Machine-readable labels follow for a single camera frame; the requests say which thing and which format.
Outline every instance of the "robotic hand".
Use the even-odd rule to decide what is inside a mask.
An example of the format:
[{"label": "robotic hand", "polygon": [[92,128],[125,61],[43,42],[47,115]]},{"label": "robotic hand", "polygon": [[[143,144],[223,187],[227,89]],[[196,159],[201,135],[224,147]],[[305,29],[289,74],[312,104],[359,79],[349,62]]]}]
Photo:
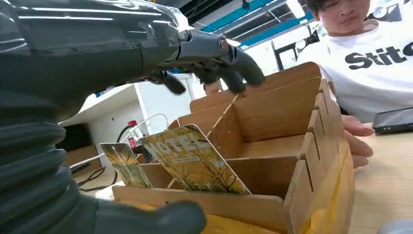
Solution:
[{"label": "robotic hand", "polygon": [[174,8],[138,0],[0,0],[0,232],[192,234],[205,216],[193,203],[153,212],[81,195],[58,122],[110,85],[149,80],[184,87],[166,70],[204,83],[264,76],[223,37],[188,31]]}]

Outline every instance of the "black phone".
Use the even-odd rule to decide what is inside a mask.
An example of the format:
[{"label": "black phone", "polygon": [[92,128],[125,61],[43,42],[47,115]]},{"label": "black phone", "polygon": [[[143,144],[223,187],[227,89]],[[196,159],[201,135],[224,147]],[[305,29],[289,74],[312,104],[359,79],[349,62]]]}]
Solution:
[{"label": "black phone", "polygon": [[373,122],[376,133],[413,131],[413,108],[378,113]]}]

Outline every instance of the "table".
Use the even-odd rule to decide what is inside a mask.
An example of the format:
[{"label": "table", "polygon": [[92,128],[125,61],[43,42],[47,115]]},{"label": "table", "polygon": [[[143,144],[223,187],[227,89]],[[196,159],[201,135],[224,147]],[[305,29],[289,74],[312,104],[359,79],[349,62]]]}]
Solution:
[{"label": "table", "polygon": [[350,234],[376,234],[393,220],[413,219],[413,133],[360,137],[375,154],[355,171]]}]

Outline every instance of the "card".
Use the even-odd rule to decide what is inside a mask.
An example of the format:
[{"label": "card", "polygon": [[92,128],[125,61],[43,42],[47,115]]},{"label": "card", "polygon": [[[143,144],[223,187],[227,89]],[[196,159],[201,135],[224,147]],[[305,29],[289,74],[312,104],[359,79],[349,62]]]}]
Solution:
[{"label": "card", "polygon": [[251,194],[196,125],[154,134],[141,142],[186,190]]},{"label": "card", "polygon": [[116,171],[122,175],[126,186],[152,187],[128,144],[101,143],[100,146]]}]

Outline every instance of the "white t-shirt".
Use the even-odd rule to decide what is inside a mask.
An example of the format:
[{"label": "white t-shirt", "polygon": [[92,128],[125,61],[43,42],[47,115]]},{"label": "white t-shirt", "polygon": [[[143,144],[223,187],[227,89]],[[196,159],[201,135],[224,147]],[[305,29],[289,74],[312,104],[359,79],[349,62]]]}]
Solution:
[{"label": "white t-shirt", "polygon": [[383,111],[413,107],[413,22],[368,20],[369,32],[327,36],[305,48],[298,64],[313,61],[334,83],[341,108],[362,122]]}]

